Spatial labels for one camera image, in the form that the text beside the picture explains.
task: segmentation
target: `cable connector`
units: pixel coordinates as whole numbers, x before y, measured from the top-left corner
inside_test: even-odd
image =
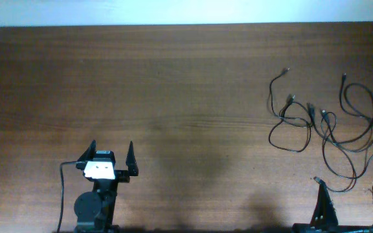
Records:
[[[314,177],[313,178],[315,181],[316,181],[316,183],[318,183],[318,184],[324,184],[324,181],[321,179],[321,178],[319,178],[319,177]]]
[[[291,103],[293,103],[293,101],[295,100],[295,98],[296,98],[296,96],[294,94],[289,94],[286,102],[288,104],[291,104]]]
[[[329,124],[330,124],[328,113],[327,113],[325,110],[322,110],[322,111],[321,111],[321,115],[322,115],[322,118],[324,119],[324,121],[325,121],[326,123],[329,123]]]
[[[308,106],[309,116],[314,119],[315,118],[315,106],[313,106],[313,104],[311,104],[311,103],[307,103],[307,106]]]

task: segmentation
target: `wood grain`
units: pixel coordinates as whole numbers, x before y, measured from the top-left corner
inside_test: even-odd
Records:
[[[318,175],[331,175],[313,135],[302,153],[273,148],[267,109],[289,93],[339,115],[338,137],[365,123],[341,113],[341,74],[373,90],[373,23],[0,28],[0,232],[52,232],[62,161],[96,139],[119,168],[130,140],[140,175],[119,186],[114,223],[146,229],[234,230],[310,220]],[[366,95],[353,92],[367,107]],[[301,145],[305,131],[273,139]],[[331,163],[347,168],[328,148]],[[362,157],[355,156],[360,166]],[[63,230],[91,189],[65,169]],[[331,194],[339,223],[373,222],[373,163],[355,190]]]

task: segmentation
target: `white wall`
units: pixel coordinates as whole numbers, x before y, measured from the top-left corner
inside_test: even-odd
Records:
[[[0,0],[0,26],[373,21],[373,0]]]

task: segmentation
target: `black wire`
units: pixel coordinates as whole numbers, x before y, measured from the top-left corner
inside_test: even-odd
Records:
[[[60,164],[60,178],[62,180],[62,202],[61,202],[61,206],[60,206],[60,219],[58,220],[57,233],[60,233],[60,227],[62,225],[63,209],[64,209],[64,176],[63,176],[63,165],[80,164],[80,163],[84,163],[84,162],[72,161],[72,162],[62,162]]]
[[[368,126],[367,128],[361,133],[359,134],[358,136],[352,138],[352,139],[348,139],[348,140],[337,140],[335,135],[333,134],[335,129],[336,129],[336,125],[337,125],[337,116],[335,113],[333,112],[329,112],[327,113],[326,111],[322,111],[321,112],[321,131],[322,132],[319,132],[318,128],[317,128],[317,125],[315,123],[315,112],[314,112],[314,107],[313,105],[311,104],[308,104],[307,105],[307,108],[304,107],[301,103],[299,102],[296,102],[294,101],[294,96],[290,96],[285,104],[285,106],[279,111],[279,113],[277,114],[274,110],[274,107],[273,107],[273,88],[272,88],[272,85],[273,85],[273,82],[277,79],[279,79],[280,77],[282,77],[283,75],[285,75],[287,72],[289,71],[289,69],[284,69],[282,71],[281,74],[279,74],[277,77],[273,78],[270,82],[270,85],[269,85],[269,95],[271,97],[271,110],[274,114],[275,117],[279,118],[280,121],[273,126],[273,128],[271,129],[270,133],[269,133],[269,143],[270,145],[278,148],[278,149],[281,149],[281,150],[286,150],[286,151],[291,151],[291,152],[302,152],[304,151],[308,144],[310,143],[310,139],[311,139],[311,128],[313,128],[316,133],[318,134],[318,136],[320,136],[320,138],[322,138],[322,156],[323,156],[323,161],[326,165],[326,167],[336,176],[338,177],[341,177],[341,178],[344,178],[344,179],[349,179],[350,180],[350,183],[349,185],[346,187],[346,188],[343,188],[342,190],[335,190],[333,188],[330,188],[330,187],[327,187],[329,189],[329,191],[332,191],[332,192],[339,192],[339,193],[342,193],[342,192],[348,192],[348,191],[351,191],[355,185],[356,185],[356,182],[359,178],[361,178],[362,176],[364,176],[364,174],[366,173],[367,169],[368,169],[368,166],[371,162],[371,160],[373,159],[373,154],[368,158],[368,151],[369,151],[369,148],[373,145],[373,93],[372,91],[364,86],[363,84],[360,84],[360,83],[350,83],[348,85],[345,86],[345,81],[346,81],[346,74],[343,74],[342,76],[342,82],[341,82],[341,87],[339,89],[339,105],[341,106],[341,109],[347,114],[347,115],[350,115],[352,117],[358,117],[358,118],[363,118],[365,119],[367,122],[368,122]],[[349,88],[352,88],[352,87],[360,87],[362,89],[364,89],[369,97],[370,97],[370,101],[371,101],[371,104],[372,104],[372,116],[367,116],[365,115],[364,113],[360,112],[358,109],[356,109],[352,104],[351,102],[349,101],[348,99],[348,90]],[[350,108],[351,111],[348,111],[347,108],[344,106],[343,104],[343,101],[345,101],[346,105]],[[309,119],[305,119],[305,118],[301,118],[301,117],[290,117],[290,116],[286,116],[286,111],[289,109],[289,107],[293,104],[296,104],[298,105],[299,107],[302,108],[302,110],[304,112],[306,112],[309,116]],[[334,119],[334,123],[331,124],[330,122],[330,117],[333,117]],[[303,122],[303,124],[294,124],[292,122],[290,122],[290,120],[300,120]],[[292,125],[292,126],[295,126],[295,127],[300,127],[300,128],[306,128],[307,129],[307,133],[308,133],[308,136],[306,138],[306,142],[304,144],[304,146],[302,147],[302,149],[299,149],[299,150],[294,150],[294,149],[290,149],[290,148],[285,148],[285,147],[282,147],[282,146],[277,146],[276,144],[274,144],[272,141],[271,141],[271,135],[273,133],[273,131],[279,126],[281,125],[282,123],[285,123],[285,124],[289,124],[289,125]],[[363,137],[365,137],[366,135],[368,135],[368,139],[367,141],[360,145],[358,148],[355,148],[355,149],[350,149],[350,148],[347,148],[346,145],[347,144],[351,144],[353,142],[357,142],[359,140],[361,140]],[[345,176],[345,175],[341,175],[340,173],[336,172],[328,163],[327,159],[326,159],[326,153],[325,153],[325,147],[326,147],[326,143],[329,142],[331,145],[335,146],[340,152],[343,153],[343,155],[345,156],[345,158],[347,159],[347,161],[349,162],[349,165],[350,165],[350,168],[352,170],[352,176]],[[349,155],[347,154],[347,152],[352,152],[352,153],[359,153],[359,152],[365,152],[365,162],[364,162],[364,167],[363,167],[363,170],[361,173],[357,174],[356,172],[356,169],[355,169],[355,166],[351,160],[351,158],[349,157]],[[315,177],[315,180],[317,182],[320,182],[321,179],[318,178],[318,177]]]

